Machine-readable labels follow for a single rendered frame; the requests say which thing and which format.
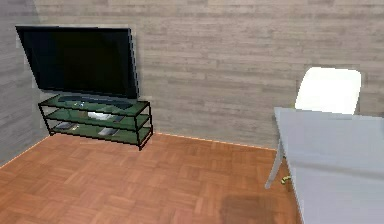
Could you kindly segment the grey table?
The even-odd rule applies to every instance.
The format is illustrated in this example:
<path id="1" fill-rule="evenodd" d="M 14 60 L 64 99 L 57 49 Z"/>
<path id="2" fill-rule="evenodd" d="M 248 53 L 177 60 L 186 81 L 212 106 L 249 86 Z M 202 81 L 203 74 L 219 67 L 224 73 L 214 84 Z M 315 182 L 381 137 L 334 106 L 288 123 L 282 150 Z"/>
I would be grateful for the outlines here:
<path id="1" fill-rule="evenodd" d="M 274 109 L 303 224 L 384 224 L 384 118 Z"/>

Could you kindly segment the black television set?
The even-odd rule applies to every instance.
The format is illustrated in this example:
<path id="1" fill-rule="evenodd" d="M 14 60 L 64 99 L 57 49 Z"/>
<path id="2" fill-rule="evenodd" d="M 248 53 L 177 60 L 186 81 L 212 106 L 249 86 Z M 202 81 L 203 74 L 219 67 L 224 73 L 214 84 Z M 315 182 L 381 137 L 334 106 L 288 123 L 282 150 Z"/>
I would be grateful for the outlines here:
<path id="1" fill-rule="evenodd" d="M 129 28 L 17 25 L 38 88 L 127 108 L 139 98 Z"/>

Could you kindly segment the white chair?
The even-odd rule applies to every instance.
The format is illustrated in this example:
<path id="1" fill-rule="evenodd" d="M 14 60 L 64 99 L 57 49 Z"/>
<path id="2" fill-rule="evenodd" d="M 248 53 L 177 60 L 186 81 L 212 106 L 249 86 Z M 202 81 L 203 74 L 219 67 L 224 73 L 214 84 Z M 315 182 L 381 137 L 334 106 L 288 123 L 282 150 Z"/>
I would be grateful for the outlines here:
<path id="1" fill-rule="evenodd" d="M 357 70 L 311 67 L 300 84 L 294 108 L 353 115 L 361 85 Z"/>

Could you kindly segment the green glass television stand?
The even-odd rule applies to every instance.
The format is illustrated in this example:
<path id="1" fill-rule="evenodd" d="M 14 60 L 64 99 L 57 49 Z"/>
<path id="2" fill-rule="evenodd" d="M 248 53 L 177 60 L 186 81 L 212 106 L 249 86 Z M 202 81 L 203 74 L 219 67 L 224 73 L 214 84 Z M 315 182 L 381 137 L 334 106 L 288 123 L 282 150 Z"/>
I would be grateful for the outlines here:
<path id="1" fill-rule="evenodd" d="M 121 98 L 55 95 L 38 103 L 48 133 L 66 134 L 136 146 L 153 135 L 151 105 Z"/>

